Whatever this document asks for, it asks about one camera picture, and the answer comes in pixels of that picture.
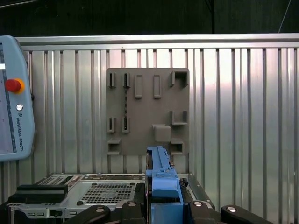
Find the black clamp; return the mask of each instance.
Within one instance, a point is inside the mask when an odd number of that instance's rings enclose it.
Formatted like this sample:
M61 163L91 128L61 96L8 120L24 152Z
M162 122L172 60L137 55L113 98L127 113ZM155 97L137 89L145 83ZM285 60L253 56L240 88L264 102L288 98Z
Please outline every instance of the black clamp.
M129 201L123 204L122 208L110 211L107 206L94 205L70 218L64 224L146 224L140 203Z

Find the white cable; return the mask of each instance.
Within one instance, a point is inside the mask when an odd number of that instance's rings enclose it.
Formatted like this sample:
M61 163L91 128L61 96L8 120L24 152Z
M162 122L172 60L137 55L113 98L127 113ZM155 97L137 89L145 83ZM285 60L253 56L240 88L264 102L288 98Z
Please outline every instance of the white cable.
M289 1L288 7L286 8L285 15L284 15L284 18L283 18L282 21L281 21L281 24L280 24L280 28L279 28L278 33L280 33L280 30L281 30L281 28L282 28L282 25L283 25L283 23L284 23L284 21L285 21L285 16L286 16L286 14L288 13L288 10L289 10L291 1L292 1L292 0Z

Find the ventilation grille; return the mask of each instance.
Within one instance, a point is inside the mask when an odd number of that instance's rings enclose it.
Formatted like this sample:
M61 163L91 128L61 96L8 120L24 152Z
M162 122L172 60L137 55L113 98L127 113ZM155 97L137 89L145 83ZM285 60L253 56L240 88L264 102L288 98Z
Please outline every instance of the ventilation grille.
M130 200L133 185L129 183L99 183L91 186L83 196L85 204L111 204Z
M187 192L188 192L188 195L189 195L189 197L192 199L192 200L196 200L196 198L194 198L193 196L192 196L192 194L191 194L191 192L190 192L190 189L189 188L187 188Z
M47 178L46 180L44 180L43 182L41 182L39 185L47 185L49 184L50 182L52 182L54 180L53 177L49 177Z
M8 204L8 206L19 206L21 204Z
M64 180L64 178L62 178L62 177L59 177L59 178L57 178L55 181L53 181L52 183L51 183L51 185L56 185L56 184L59 184L61 181L63 181Z

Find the small round button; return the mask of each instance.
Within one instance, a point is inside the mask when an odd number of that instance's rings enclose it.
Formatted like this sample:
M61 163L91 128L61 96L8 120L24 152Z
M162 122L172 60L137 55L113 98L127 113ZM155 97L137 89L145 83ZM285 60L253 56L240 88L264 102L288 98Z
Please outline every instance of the small round button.
M23 105L22 105L22 104L18 104L18 105L16 106L16 109L17 109L17 111L21 111L21 110L23 110Z
M5 82L5 89L9 92L17 92L21 89L21 87L21 83L15 79L8 79Z

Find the metal frame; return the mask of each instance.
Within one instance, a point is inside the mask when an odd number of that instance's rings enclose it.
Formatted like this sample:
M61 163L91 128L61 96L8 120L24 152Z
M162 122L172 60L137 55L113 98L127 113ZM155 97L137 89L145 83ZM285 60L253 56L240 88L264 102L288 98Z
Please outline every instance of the metal frame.
M275 223L298 220L299 79L296 74L299 34L26 37L17 40L28 55L31 87L39 97L34 107L41 132L34 156L17 163L1 164L2 201L14 193L16 185L34 182L54 171L145 172L145 156L107 157L103 144L106 130L102 125L106 105L104 74L109 67L184 67L190 71L191 148L189 158L173 157L176 171L193 173L216 209L235 203ZM96 74L94 80L90 80L90 71L84 69L90 64L93 75ZM75 76L76 72L88 80L78 79L77 84L72 82L60 92L63 81L60 72L68 80L81 77ZM91 96L81 90L90 88L90 83L94 88ZM64 101L70 109L61 114L60 103L63 102L60 101L65 98L71 100ZM81 115L76 118L71 113L71 119L77 119L79 135L85 139L91 130L85 129L82 120L97 121L96 131L92 131L97 136L94 147L82 154L80 148L89 147L91 139L88 139L86 144L78 141L75 147L70 144L68 150L63 149L64 154L61 149L53 155L49 142L53 138L61 140L60 132L56 132L61 125L59 119L75 108L76 100L91 110L91 103L84 101L85 98L93 100L94 114L85 115L79 107ZM57 119L57 126L52 125L53 119ZM73 137L72 130L69 128L64 135ZM86 162L89 154L93 159Z
M20 37L24 50L290 48L299 34Z

